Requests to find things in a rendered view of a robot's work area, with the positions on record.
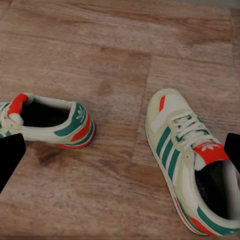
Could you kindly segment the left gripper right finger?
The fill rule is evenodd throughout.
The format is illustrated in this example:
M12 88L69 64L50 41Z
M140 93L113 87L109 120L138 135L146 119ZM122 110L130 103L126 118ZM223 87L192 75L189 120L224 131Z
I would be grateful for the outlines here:
M240 135L228 133L224 151L240 173Z

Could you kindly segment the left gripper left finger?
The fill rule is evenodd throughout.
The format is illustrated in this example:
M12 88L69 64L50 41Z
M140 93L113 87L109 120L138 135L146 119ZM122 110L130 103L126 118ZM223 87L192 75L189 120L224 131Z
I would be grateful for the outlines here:
M26 152L22 133L0 138L0 193Z

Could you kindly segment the gym shoe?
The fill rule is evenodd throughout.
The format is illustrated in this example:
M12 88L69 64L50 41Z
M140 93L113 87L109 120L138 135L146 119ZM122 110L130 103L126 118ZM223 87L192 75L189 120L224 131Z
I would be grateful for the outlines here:
M225 145L212 136L177 90L163 88L152 96L145 133L187 229L203 237L240 232L235 166Z
M75 101L32 93L0 101L0 139L22 133L24 141L82 149L93 141L96 128L86 108Z

